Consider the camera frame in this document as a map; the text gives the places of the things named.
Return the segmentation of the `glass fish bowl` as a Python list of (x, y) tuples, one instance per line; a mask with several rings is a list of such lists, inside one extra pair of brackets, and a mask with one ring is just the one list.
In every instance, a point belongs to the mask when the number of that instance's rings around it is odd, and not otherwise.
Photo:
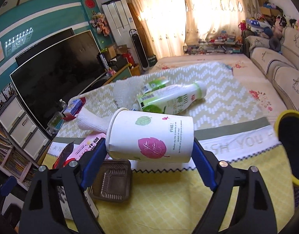
[(48, 122), (47, 126), (51, 134), (56, 134), (59, 132), (61, 126), (64, 123), (64, 115), (61, 112), (56, 112), (53, 117)]

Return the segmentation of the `red fire extinguisher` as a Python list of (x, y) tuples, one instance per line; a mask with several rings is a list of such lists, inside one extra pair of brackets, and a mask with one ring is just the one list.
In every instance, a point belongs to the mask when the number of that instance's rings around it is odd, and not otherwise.
[(126, 58), (126, 60), (128, 61), (128, 63), (131, 64), (131, 66), (135, 66), (134, 58), (129, 52), (123, 53), (122, 56)]

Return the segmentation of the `white paper towel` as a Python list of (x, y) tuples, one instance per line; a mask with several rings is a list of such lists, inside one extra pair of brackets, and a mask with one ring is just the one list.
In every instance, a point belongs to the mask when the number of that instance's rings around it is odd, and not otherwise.
[(75, 120), (81, 130), (91, 130), (106, 134), (111, 116), (99, 117), (83, 107), (76, 115)]

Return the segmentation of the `pile of plush toys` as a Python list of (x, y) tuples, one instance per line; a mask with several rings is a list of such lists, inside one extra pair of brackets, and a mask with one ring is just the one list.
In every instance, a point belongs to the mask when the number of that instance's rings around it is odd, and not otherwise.
[(278, 15), (274, 18), (274, 21), (270, 22), (270, 27), (265, 27), (262, 32), (262, 36), (265, 38), (275, 37), (281, 40), (284, 36), (284, 29), (290, 27), (299, 31), (299, 19), (290, 19), (285, 15)]

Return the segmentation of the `low shelf with books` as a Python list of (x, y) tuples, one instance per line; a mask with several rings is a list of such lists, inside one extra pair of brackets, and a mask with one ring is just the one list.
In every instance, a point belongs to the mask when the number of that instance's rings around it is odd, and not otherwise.
[(235, 35), (221, 31), (220, 35), (208, 41), (199, 40), (198, 44), (183, 46), (183, 53), (195, 54), (239, 54), (242, 52), (242, 40)]

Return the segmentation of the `pink strawberry milk carton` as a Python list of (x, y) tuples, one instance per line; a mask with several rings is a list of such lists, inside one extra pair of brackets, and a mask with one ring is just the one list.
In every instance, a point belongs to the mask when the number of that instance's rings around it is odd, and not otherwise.
[(68, 159), (78, 161), (84, 153), (92, 151), (97, 143), (105, 137), (106, 134), (104, 133), (92, 132), (72, 151)]

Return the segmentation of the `blue card box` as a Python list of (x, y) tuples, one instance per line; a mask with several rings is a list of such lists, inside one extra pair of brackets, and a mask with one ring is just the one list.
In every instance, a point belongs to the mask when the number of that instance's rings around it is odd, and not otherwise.
[(66, 117), (72, 117), (82, 108), (83, 102), (81, 99), (73, 100), (64, 110), (63, 114)]

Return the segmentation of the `white leaf paper cup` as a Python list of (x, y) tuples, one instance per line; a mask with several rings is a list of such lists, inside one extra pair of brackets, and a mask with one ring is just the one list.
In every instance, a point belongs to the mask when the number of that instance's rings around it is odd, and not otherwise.
[(114, 159), (187, 163), (194, 143), (193, 118), (118, 109), (106, 132)]

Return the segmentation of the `pink artificial flowers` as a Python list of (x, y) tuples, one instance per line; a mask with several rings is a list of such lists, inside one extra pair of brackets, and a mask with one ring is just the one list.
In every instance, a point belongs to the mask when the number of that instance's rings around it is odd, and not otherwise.
[(96, 13), (92, 11), (90, 23), (96, 29), (97, 34), (102, 34), (104, 36), (110, 35), (110, 28), (106, 20), (106, 16), (103, 13)]

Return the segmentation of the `clear bubble wrap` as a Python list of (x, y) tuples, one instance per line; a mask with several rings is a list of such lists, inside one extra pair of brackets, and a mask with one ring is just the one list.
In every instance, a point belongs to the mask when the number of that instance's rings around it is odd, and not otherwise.
[(142, 94), (145, 79), (143, 76), (133, 76), (114, 83), (113, 97), (119, 108), (140, 111), (137, 98)]

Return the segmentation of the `cream curtains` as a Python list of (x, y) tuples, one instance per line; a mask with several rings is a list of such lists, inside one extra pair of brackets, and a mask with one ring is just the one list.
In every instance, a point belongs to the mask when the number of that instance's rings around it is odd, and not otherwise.
[(256, 0), (126, 0), (158, 58), (181, 56), (183, 46), (226, 31), (240, 36), (239, 23), (255, 16)]

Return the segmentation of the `clear water bottle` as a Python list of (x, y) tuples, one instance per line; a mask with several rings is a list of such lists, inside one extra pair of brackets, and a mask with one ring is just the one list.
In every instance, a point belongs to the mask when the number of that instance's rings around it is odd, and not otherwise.
[(63, 101), (62, 99), (59, 100), (59, 104), (62, 109), (65, 109), (67, 107), (67, 103), (65, 101)]

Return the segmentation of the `brown plastic food tray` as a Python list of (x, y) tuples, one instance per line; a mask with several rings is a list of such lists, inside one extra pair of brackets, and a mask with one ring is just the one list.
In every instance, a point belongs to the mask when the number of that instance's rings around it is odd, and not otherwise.
[(124, 202), (130, 197), (132, 170), (128, 160), (105, 160), (88, 188), (92, 199)]

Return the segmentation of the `green coconut water bottle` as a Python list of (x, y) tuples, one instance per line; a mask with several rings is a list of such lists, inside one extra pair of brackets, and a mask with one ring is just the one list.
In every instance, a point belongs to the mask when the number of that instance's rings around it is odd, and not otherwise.
[(207, 94), (207, 86), (202, 81), (189, 85), (174, 84), (143, 94), (137, 102), (143, 112), (176, 115), (189, 108), (196, 100)]

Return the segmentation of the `stacked cardboard boxes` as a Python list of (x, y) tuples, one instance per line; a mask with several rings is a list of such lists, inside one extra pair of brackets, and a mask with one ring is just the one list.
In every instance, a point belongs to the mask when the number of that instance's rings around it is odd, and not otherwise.
[(261, 14), (269, 17), (277, 17), (278, 15), (283, 15), (283, 10), (271, 3), (269, 0), (258, 0)]

